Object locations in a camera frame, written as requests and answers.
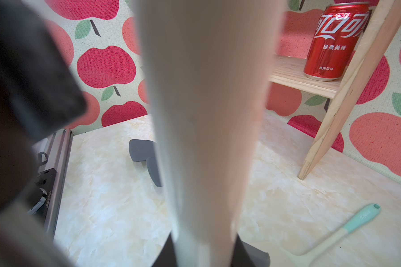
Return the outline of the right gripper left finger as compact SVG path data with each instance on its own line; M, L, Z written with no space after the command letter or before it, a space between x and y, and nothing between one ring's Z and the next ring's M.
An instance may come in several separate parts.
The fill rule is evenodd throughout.
M169 234L162 250L151 267L177 267L172 235Z

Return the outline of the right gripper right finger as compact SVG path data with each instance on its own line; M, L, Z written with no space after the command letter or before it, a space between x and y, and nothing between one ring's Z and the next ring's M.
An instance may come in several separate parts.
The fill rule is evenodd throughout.
M239 235L236 236L232 254L231 267L253 267L254 263L246 251Z

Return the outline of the grey slotted utensil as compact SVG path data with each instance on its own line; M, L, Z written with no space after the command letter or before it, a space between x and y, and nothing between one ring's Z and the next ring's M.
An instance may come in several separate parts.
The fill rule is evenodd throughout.
M254 263L255 267L270 267L271 260L269 253L266 253L262 250L255 248L254 246L242 242L243 247L245 248L248 256Z

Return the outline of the white spatula mint handle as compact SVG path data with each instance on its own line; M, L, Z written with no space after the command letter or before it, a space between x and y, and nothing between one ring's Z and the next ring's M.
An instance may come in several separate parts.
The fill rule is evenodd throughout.
M375 219L381 212L379 204L369 204L359 210L345 225L331 234L315 248L303 255L294 255L279 246L267 246L271 267L309 267L314 260L333 245Z

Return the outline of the grey spatula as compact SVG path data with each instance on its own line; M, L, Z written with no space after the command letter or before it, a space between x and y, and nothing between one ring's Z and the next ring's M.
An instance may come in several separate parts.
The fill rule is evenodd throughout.
M147 164L147 169L148 169L149 175L150 175L153 183L155 184L156 187L161 188L162 182L160 179L157 158L156 157L147 158L146 164Z

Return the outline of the grey turner mint handle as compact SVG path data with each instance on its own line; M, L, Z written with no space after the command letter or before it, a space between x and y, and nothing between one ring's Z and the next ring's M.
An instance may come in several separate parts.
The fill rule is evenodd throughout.
M131 139L129 141L129 155L133 162L146 161L155 157L155 142L151 140Z

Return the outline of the white utensil rack stand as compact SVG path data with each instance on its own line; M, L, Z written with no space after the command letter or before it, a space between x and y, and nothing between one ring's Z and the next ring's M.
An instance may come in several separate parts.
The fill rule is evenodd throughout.
M228 267L284 1L135 1L180 267Z

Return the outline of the grey spoon dark handle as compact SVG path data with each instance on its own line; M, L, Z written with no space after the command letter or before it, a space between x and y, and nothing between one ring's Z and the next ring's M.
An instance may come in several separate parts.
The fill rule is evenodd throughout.
M21 201L39 168L33 146L87 109L46 23L0 1L0 267L69 267Z

